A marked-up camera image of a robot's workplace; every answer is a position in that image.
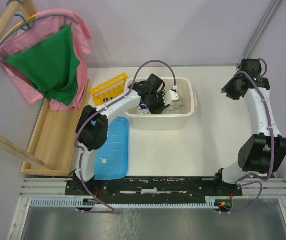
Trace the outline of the metal clamp tongs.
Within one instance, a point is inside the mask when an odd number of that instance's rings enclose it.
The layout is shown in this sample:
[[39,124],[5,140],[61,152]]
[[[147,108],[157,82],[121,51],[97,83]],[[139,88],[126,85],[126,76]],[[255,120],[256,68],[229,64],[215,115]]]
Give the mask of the metal clamp tongs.
[[170,112],[175,112],[175,111],[179,111],[180,109],[182,109],[185,105],[181,104],[181,105],[170,105],[166,111],[170,111]]

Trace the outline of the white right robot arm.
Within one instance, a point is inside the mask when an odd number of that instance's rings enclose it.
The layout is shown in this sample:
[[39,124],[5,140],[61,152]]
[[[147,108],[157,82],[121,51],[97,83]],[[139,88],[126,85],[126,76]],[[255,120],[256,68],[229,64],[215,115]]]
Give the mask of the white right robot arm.
[[212,189],[219,196],[251,177],[268,181],[286,157],[286,137],[277,127],[270,101],[271,86],[265,77],[267,63],[261,58],[246,58],[238,69],[221,91],[234,101],[245,100],[252,135],[239,150],[237,161],[215,174]]

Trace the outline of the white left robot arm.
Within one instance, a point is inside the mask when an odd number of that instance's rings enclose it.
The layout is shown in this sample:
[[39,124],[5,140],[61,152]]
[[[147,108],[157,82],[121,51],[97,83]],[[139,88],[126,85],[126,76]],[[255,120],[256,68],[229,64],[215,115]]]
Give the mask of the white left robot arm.
[[94,189],[98,150],[106,143],[109,124],[121,114],[147,105],[152,115],[161,114],[168,105],[164,103],[165,82],[151,74],[147,80],[133,82],[128,92],[99,107],[86,106],[76,127],[75,147],[80,149],[75,174],[79,178],[76,189],[89,195]]

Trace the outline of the blue plastic tray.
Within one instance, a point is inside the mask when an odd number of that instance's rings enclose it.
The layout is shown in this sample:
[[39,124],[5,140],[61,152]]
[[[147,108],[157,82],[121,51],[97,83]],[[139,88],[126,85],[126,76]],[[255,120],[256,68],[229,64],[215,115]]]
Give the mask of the blue plastic tray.
[[124,117],[116,118],[108,126],[107,140],[95,161],[96,181],[120,180],[128,174],[129,133],[130,124]]

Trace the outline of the yellow test tube rack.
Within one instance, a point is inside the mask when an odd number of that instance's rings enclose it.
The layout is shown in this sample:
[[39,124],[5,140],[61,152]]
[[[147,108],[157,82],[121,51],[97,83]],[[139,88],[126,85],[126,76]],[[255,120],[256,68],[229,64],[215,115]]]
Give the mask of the yellow test tube rack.
[[122,73],[90,90],[93,96],[93,102],[96,106],[101,106],[111,101],[111,98],[115,99],[120,96],[125,89],[125,84],[127,82],[128,75]]

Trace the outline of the white plastic bin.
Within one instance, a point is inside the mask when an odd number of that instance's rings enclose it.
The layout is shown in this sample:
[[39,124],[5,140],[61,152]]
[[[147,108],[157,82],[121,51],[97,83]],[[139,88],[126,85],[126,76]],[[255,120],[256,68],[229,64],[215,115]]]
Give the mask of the white plastic bin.
[[171,105],[184,105],[180,110],[170,112],[166,109],[162,114],[150,114],[148,110],[138,110],[137,107],[124,114],[135,130],[179,130],[182,129],[195,111],[195,95],[190,80],[184,77],[176,79],[177,90],[182,97],[178,103]]

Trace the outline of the clear tube with blue cap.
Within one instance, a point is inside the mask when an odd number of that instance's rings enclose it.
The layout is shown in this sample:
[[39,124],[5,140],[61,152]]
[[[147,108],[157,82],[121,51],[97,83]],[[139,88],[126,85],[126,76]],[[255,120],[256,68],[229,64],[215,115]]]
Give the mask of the clear tube with blue cap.
[[137,109],[140,111],[148,111],[149,107],[146,104],[140,104]]

